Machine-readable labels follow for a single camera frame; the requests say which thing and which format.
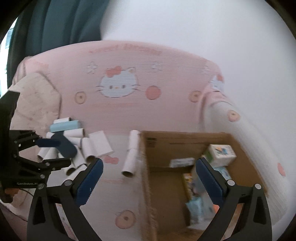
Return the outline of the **light blue calligraphy box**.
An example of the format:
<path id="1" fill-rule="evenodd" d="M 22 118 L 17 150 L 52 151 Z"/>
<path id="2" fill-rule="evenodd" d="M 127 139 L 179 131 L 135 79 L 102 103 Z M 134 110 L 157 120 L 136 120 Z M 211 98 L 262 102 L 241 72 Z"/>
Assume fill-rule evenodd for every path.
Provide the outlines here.
<path id="1" fill-rule="evenodd" d="M 213 169 L 215 171 L 218 171 L 224 177 L 225 180 L 232 179 L 226 167 L 214 167 Z"/>

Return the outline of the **white flat box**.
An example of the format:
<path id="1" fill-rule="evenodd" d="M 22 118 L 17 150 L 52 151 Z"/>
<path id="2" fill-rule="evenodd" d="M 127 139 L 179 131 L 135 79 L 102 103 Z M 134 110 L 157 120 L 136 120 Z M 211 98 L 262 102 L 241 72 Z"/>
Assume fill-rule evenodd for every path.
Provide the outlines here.
<path id="1" fill-rule="evenodd" d="M 90 133 L 89 138 L 96 152 L 96 157 L 110 155 L 114 152 L 104 131 Z"/>

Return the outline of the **orange white box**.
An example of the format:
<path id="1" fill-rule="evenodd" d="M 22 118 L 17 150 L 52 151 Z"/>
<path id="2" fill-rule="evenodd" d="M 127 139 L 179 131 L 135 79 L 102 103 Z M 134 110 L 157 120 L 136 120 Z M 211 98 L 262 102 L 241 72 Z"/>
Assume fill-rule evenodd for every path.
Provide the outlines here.
<path id="1" fill-rule="evenodd" d="M 214 204 L 214 205 L 213 205 L 213 210 L 214 210 L 215 213 L 217 213 L 218 210 L 219 210 L 219 206 L 216 205 L 216 204 Z"/>

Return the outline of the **pink cartoon bed sheet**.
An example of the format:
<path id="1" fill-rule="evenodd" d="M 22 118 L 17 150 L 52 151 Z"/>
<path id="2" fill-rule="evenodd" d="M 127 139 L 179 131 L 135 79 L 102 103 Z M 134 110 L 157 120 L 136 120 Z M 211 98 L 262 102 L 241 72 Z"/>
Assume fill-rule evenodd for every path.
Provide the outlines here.
<path id="1" fill-rule="evenodd" d="M 70 117 L 84 133 L 104 131 L 113 153 L 87 204 L 87 220 L 103 240 L 149 240 L 139 142 L 138 170 L 121 171 L 131 130 L 228 133 L 241 144 L 263 179 L 271 223 L 290 207 L 290 183 L 260 130 L 224 94 L 219 67 L 183 51 L 134 42 L 98 41 L 64 46 L 25 58 L 14 85 L 40 73 L 61 95 L 58 118 Z"/>

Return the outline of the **white paper roll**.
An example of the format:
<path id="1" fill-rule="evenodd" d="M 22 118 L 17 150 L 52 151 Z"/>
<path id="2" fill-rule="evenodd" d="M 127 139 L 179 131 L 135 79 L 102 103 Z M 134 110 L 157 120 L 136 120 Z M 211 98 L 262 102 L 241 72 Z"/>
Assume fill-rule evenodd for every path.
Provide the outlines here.
<path id="1" fill-rule="evenodd" d="M 136 175 L 139 166 L 138 155 L 139 150 L 137 149 L 130 149 L 128 151 L 123 169 L 121 171 L 123 176 L 127 178 L 133 178 Z"/>
<path id="2" fill-rule="evenodd" d="M 63 135 L 66 137 L 83 138 L 84 137 L 84 128 L 76 128 L 76 129 L 72 129 L 72 130 L 66 130 L 63 132 Z"/>
<path id="3" fill-rule="evenodd" d="M 80 172 L 86 170 L 86 168 L 87 168 L 87 165 L 86 165 L 86 164 L 82 164 L 82 165 L 79 166 L 79 167 L 78 167 L 73 173 L 71 173 L 71 174 L 66 178 L 66 180 L 74 180 L 74 179 L 76 178 L 76 176 L 77 176 Z"/>
<path id="4" fill-rule="evenodd" d="M 131 130 L 129 133 L 128 150 L 131 150 L 131 149 L 138 150 L 139 142 L 140 142 L 140 131 Z"/>
<path id="5" fill-rule="evenodd" d="M 66 118 L 59 118 L 59 119 L 56 119 L 53 121 L 53 124 L 56 124 L 56 123 L 65 123 L 65 122 L 68 122 L 70 121 L 71 118 L 70 117 L 66 117 Z"/>
<path id="6" fill-rule="evenodd" d="M 96 157 L 96 151 L 90 138 L 83 138 L 81 142 L 83 156 L 87 163 L 90 163 Z"/>

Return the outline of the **white shipping label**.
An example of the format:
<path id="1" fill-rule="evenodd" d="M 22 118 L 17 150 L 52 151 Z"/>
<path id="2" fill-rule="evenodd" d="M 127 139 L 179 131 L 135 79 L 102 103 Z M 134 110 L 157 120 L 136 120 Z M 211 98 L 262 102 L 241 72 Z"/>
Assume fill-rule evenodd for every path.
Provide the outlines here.
<path id="1" fill-rule="evenodd" d="M 194 165 L 195 158 L 171 159 L 169 163 L 170 168 L 187 167 Z"/>

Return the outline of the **beige floral pillow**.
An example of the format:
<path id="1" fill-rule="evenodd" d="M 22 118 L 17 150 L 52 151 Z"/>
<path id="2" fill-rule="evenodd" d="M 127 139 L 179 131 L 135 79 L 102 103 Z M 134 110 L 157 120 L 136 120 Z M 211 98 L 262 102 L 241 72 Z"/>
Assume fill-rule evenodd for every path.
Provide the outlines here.
<path id="1" fill-rule="evenodd" d="M 40 73 L 30 73 L 9 91 L 19 92 L 12 130 L 32 130 L 44 137 L 60 114 L 61 95 Z"/>

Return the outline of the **brown cardboard box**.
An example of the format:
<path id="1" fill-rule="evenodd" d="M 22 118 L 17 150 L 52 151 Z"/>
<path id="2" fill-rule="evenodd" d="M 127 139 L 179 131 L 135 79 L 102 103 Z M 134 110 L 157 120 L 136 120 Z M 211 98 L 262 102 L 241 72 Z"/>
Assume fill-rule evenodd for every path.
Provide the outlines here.
<path id="1" fill-rule="evenodd" d="M 205 231 L 189 227 L 188 195 L 183 175 L 191 172 L 192 167 L 170 168 L 169 163 L 171 159 L 195 158 L 196 166 L 196 161 L 210 144 L 229 144 L 234 149 L 237 158 L 228 171 L 237 185 L 251 187 L 258 183 L 265 189 L 262 177 L 245 150 L 228 133 L 144 131 L 140 146 L 144 158 L 142 180 L 149 240 L 199 240 Z M 230 222 L 235 226 L 242 206 L 237 205 Z"/>

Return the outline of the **white cartoon product box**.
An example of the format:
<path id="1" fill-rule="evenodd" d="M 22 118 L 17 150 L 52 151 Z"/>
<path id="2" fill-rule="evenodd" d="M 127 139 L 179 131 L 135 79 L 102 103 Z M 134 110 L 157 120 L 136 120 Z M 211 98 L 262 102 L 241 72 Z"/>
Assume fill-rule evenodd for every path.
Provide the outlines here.
<path id="1" fill-rule="evenodd" d="M 217 144 L 210 144 L 203 155 L 212 167 L 228 166 L 237 157 L 230 145 Z"/>

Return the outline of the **light blue paper box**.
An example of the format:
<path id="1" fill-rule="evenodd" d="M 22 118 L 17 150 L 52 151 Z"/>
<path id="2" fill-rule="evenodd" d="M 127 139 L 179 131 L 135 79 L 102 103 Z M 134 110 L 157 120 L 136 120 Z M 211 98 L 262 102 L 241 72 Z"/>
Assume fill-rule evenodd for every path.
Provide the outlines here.
<path id="1" fill-rule="evenodd" d="M 53 123 L 50 125 L 50 132 L 62 132 L 81 128 L 81 123 L 78 120 L 66 121 L 61 123 Z"/>

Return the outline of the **baby wipes pack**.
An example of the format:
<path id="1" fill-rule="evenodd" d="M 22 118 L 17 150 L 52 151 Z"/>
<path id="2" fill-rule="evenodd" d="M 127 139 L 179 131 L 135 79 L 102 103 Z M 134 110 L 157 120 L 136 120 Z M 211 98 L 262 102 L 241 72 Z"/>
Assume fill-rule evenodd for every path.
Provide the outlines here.
<path id="1" fill-rule="evenodd" d="M 216 214 L 209 194 L 198 176 L 193 178 L 190 173 L 185 173 L 183 178 L 189 200 L 186 207 L 190 213 L 190 225 L 208 225 Z"/>

